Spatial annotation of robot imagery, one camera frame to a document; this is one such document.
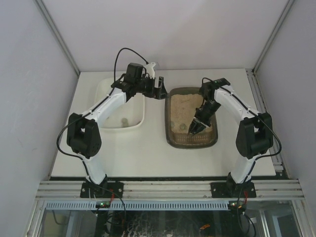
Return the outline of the dark brown litter box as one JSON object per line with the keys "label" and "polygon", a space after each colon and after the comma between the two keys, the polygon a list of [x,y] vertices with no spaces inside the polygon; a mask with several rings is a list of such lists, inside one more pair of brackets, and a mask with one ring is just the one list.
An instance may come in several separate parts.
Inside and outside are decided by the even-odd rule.
{"label": "dark brown litter box", "polygon": [[216,116],[211,118],[211,126],[196,135],[188,133],[196,109],[202,105],[203,97],[198,87],[172,89],[165,100],[165,134],[169,145],[178,149],[208,148],[217,143],[218,130]]}

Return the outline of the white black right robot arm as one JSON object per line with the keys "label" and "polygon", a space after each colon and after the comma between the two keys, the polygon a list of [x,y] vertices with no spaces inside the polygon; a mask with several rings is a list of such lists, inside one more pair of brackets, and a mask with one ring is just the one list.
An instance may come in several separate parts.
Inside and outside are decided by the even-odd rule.
{"label": "white black right robot arm", "polygon": [[271,115],[251,108],[235,93],[225,78],[203,78],[199,93],[203,101],[196,109],[188,133],[196,135],[204,131],[212,125],[211,117],[218,109],[226,109],[238,124],[236,148],[239,152],[237,163],[228,175],[228,182],[239,185],[249,181],[256,160],[267,157],[268,149],[273,146]]}

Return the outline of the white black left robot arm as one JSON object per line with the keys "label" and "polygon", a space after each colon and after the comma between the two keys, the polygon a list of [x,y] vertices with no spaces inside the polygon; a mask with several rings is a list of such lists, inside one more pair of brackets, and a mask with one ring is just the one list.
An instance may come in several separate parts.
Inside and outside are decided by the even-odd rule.
{"label": "white black left robot arm", "polygon": [[167,97],[164,78],[155,76],[156,66],[155,62],[145,66],[128,64],[126,72],[115,79],[104,99],[81,114],[69,116],[66,142],[74,156],[82,160],[89,182],[100,185],[107,177],[98,155],[102,146],[102,123],[136,94],[157,100]]}

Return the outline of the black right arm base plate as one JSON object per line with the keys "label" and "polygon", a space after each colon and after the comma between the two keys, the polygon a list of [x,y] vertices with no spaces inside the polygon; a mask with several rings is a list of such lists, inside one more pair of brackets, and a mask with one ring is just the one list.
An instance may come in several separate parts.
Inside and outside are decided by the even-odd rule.
{"label": "black right arm base plate", "polygon": [[256,198],[256,190],[254,183],[246,182],[244,184],[236,184],[232,187],[226,182],[210,183],[211,195],[213,198]]}

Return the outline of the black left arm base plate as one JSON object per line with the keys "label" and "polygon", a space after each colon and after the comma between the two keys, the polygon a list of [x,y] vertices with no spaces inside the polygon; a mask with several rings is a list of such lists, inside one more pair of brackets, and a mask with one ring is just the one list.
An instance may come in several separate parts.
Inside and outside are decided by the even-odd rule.
{"label": "black left arm base plate", "polygon": [[81,198],[118,198],[123,196],[123,182],[105,182],[96,185],[91,182],[84,182],[81,186]]}

